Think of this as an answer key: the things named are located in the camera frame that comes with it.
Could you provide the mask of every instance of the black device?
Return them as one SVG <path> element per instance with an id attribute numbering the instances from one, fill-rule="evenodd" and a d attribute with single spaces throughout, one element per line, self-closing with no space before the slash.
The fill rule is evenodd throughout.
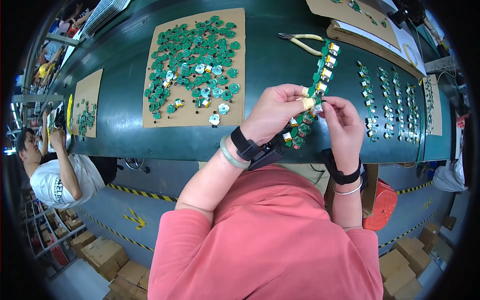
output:
<path id="1" fill-rule="evenodd" d="M 262 147 L 257 145 L 254 141 L 245 139 L 243 133 L 240 130 L 240 126 L 230 135 L 232 142 L 238 149 L 237 154 L 241 159 L 251 161 L 257 154 L 262 151 Z"/>
<path id="2" fill-rule="evenodd" d="M 398 11 L 387 12 L 387 16 L 398 28 L 402 28 L 402 23 L 407 19 L 411 19 L 415 26 L 423 24 L 425 8 L 419 0 L 394 0 L 393 2 Z"/>
<path id="3" fill-rule="evenodd" d="M 359 158 L 359 166 L 357 170 L 354 173 L 348 174 L 348 175 L 343 174 L 343 172 L 340 172 L 337 169 L 336 163 L 335 163 L 335 157 L 333 156 L 333 152 L 331 148 L 322 150 L 320 152 L 320 159 L 325 164 L 325 167 L 330 173 L 330 176 L 335 180 L 337 184 L 344 185 L 347 183 L 355 182 L 360 176 L 360 167 L 361 167 L 360 158 Z"/>
<path id="4" fill-rule="evenodd" d="M 271 140 L 264 144 L 262 150 L 253 159 L 248 167 L 248 171 L 253 171 L 261 167 L 273 164 L 283 158 L 282 146 Z"/>

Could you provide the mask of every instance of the woman's right hand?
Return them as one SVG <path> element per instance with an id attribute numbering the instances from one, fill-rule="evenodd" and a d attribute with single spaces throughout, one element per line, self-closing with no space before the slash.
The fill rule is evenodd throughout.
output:
<path id="1" fill-rule="evenodd" d="M 353 174 L 359 166 L 364 123 L 353 104 L 340 97 L 322 97 L 323 112 L 337 169 L 345 175 Z"/>

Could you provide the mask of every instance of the black wrist strap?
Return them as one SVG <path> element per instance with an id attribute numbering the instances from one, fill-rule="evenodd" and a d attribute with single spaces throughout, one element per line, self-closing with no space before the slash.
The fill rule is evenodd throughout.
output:
<path id="1" fill-rule="evenodd" d="M 335 158 L 333 156 L 331 148 L 322 150 L 320 152 L 320 157 L 322 159 L 322 162 L 325 164 L 328 172 L 330 173 L 330 176 L 332 176 L 333 180 L 335 180 L 337 184 L 344 185 L 347 183 L 353 183 L 359 178 L 361 167 L 360 158 L 357 170 L 352 174 L 344 175 L 343 172 L 340 172 L 336 168 Z"/>
<path id="2" fill-rule="evenodd" d="M 238 149 L 237 154 L 241 159 L 250 161 L 262 150 L 254 141 L 246 140 L 243 133 L 240 130 L 240 126 L 230 135 L 233 144 Z"/>

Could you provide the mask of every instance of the black hair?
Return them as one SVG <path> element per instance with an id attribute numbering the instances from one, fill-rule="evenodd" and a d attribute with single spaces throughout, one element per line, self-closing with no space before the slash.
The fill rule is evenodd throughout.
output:
<path id="1" fill-rule="evenodd" d="M 35 135 L 35 131 L 29 127 L 23 127 L 22 130 L 18 133 L 17 135 L 17 143 L 16 143 L 16 150 L 17 150 L 17 157 L 19 161 L 22 161 L 20 159 L 20 152 L 23 150 L 26 150 L 25 148 L 25 141 L 27 139 L 27 132 L 31 133 L 32 135 Z"/>
<path id="2" fill-rule="evenodd" d="M 71 17 L 75 17 L 73 14 L 77 10 L 77 5 L 80 5 L 83 3 L 83 0 L 76 0 L 73 1 L 69 6 L 67 6 L 61 13 L 60 13 L 60 20 L 66 21 L 67 19 L 70 19 Z"/>

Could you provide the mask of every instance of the yellow arrow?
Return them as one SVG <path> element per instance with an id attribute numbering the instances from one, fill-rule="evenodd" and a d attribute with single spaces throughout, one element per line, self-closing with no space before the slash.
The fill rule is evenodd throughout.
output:
<path id="1" fill-rule="evenodd" d="M 129 219 L 130 221 L 133 221 L 135 223 L 139 223 L 140 225 L 137 226 L 137 228 L 136 228 L 137 230 L 142 229 L 142 227 L 145 226 L 147 223 L 145 223 L 145 221 L 143 221 L 143 219 L 140 218 L 131 208 L 129 208 L 129 209 L 130 209 L 130 212 L 132 213 L 132 215 L 134 215 L 136 217 L 136 219 L 132 218 L 131 216 L 127 216 L 127 215 L 123 215 L 123 217 L 125 219 Z"/>
<path id="2" fill-rule="evenodd" d="M 425 203 L 425 209 L 427 209 L 430 206 L 430 203 L 432 203 L 432 198 L 430 197 L 430 200 Z"/>

